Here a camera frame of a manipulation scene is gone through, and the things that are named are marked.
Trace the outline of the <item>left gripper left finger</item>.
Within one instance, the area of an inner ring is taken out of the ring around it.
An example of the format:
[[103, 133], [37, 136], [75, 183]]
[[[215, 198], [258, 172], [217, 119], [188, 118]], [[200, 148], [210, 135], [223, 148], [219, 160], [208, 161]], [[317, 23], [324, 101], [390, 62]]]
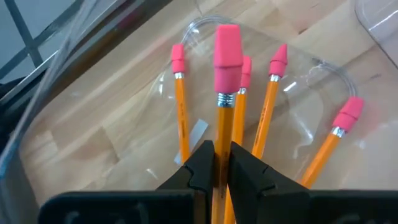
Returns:
[[210, 223], [214, 156], [213, 142], [204, 141], [184, 165], [157, 188], [167, 196], [157, 217], [159, 223]]

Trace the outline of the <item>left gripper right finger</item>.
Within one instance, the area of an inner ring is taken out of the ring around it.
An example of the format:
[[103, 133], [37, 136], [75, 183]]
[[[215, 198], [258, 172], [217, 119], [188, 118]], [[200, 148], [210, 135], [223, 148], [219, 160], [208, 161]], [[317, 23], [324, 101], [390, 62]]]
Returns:
[[237, 223], [309, 223], [308, 190], [231, 145], [229, 191]]

